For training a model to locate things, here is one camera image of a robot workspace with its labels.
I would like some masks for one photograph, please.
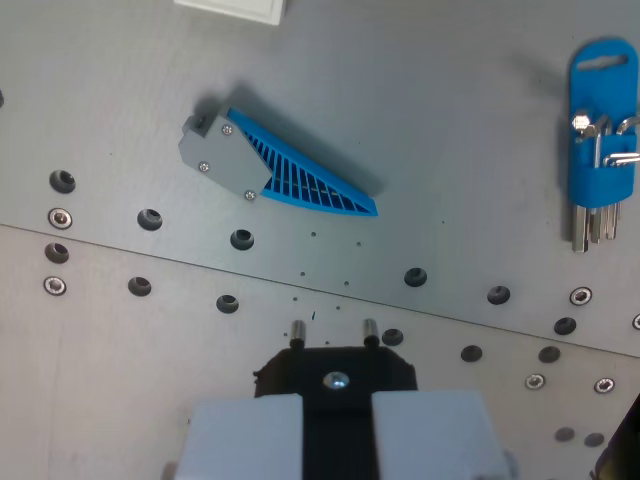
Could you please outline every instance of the allen key set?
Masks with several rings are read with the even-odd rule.
[[[572,247],[616,238],[621,203],[633,194],[638,103],[638,57],[619,39],[602,40],[575,56],[570,77],[573,202]]]

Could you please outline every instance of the blue plastic part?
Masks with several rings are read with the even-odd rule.
[[[273,175],[262,195],[273,200],[329,213],[378,216],[376,203],[309,158],[267,132],[236,109],[227,117],[246,135]]]
[[[582,69],[580,64],[601,57],[619,57],[626,62],[600,69]],[[578,52],[571,64],[569,118],[578,110],[587,110],[592,122],[608,115],[614,135],[602,137],[601,162],[611,153],[635,152],[635,129],[624,135],[615,130],[624,119],[636,115],[638,104],[638,55],[624,40],[608,39],[591,43]],[[579,135],[571,129],[571,165],[569,197],[587,208],[611,205],[633,193],[635,165],[594,168],[595,141],[577,142]]]

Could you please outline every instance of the gray plastic part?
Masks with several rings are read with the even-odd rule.
[[[381,480],[517,478],[479,393],[371,396]]]
[[[302,397],[199,405],[175,480],[302,479]]]
[[[225,135],[223,127],[230,126]],[[201,175],[244,198],[245,192],[260,193],[271,178],[271,170],[257,154],[244,133],[233,122],[220,115],[211,127],[202,131],[195,117],[189,117],[178,148],[182,161]],[[208,169],[200,170],[206,162]]]

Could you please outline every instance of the mounting hole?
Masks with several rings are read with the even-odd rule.
[[[66,170],[55,170],[49,176],[49,184],[59,193],[71,193],[76,188],[76,180]]]
[[[584,444],[587,447],[599,447],[604,443],[604,435],[601,433],[590,433],[584,439]]]
[[[249,250],[254,243],[253,234],[249,230],[236,230],[231,234],[231,245],[236,250]]]
[[[144,277],[133,277],[127,286],[136,297],[146,297],[151,293],[151,284]]]
[[[542,363],[553,363],[560,358],[560,349],[558,347],[544,347],[538,354],[538,360]]]
[[[69,250],[59,243],[50,243],[44,247],[44,254],[53,263],[64,263],[69,260]]]
[[[145,208],[138,213],[138,225],[153,232],[162,226],[162,216],[155,210]]]
[[[556,439],[557,442],[569,442],[573,440],[576,436],[576,432],[571,427],[562,427],[556,430],[553,438]]]
[[[410,287],[421,287],[427,282],[427,272],[422,268],[415,267],[407,270],[404,274],[404,283]]]
[[[402,343],[404,335],[397,328],[390,328],[382,334],[382,343],[390,347],[396,347]]]
[[[498,285],[497,287],[493,287],[487,293],[487,300],[492,305],[502,305],[507,303],[511,298],[511,291],[505,287],[504,285]]]
[[[556,322],[553,326],[553,331],[558,335],[569,335],[573,333],[577,326],[578,324],[573,318],[564,317]]]
[[[477,362],[482,358],[482,349],[477,345],[468,345],[460,352],[460,358],[465,362]]]
[[[573,292],[571,292],[569,301],[577,306],[586,305],[591,301],[592,296],[593,296],[593,293],[591,292],[590,288],[579,287],[579,288],[576,288]]]
[[[44,289],[48,294],[59,297],[67,291],[67,284],[58,277],[47,277],[44,279]]]
[[[233,295],[221,295],[216,301],[216,307],[222,313],[233,313],[238,310],[239,306],[238,299]]]

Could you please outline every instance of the aluminum plate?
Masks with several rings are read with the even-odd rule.
[[[82,241],[541,337],[570,316],[567,341],[640,355],[638,196],[614,242],[578,256],[564,240],[567,65],[595,36],[640,46],[638,14],[298,0],[274,28],[156,0],[4,1],[0,223],[52,232],[65,207]],[[379,218],[249,204],[186,167],[181,125],[222,102],[373,196]],[[55,169],[72,194],[48,186]],[[143,208],[160,230],[138,227]],[[238,228],[251,250],[230,246]],[[403,282],[412,267],[421,288]],[[500,307],[496,285],[512,293]],[[594,298],[574,307],[583,285]]]
[[[54,241],[67,263],[45,257]],[[400,329],[395,350],[416,366],[420,390],[480,391],[523,480],[586,479],[606,442],[584,438],[610,440],[638,394],[633,357],[7,227],[0,242],[6,478],[171,480],[193,407],[252,396],[252,372],[287,347],[294,319],[306,321],[310,347],[361,345],[365,318],[380,333]],[[44,290],[50,275],[64,295]],[[133,276],[149,280],[148,296],[129,293]],[[223,294],[237,298],[235,313],[216,308]],[[484,353],[476,363],[460,358],[470,344]],[[561,357],[543,364],[548,345]],[[533,373],[546,377],[540,390],[524,386]],[[616,387],[599,395],[603,377]],[[556,442],[561,427],[575,438]]]

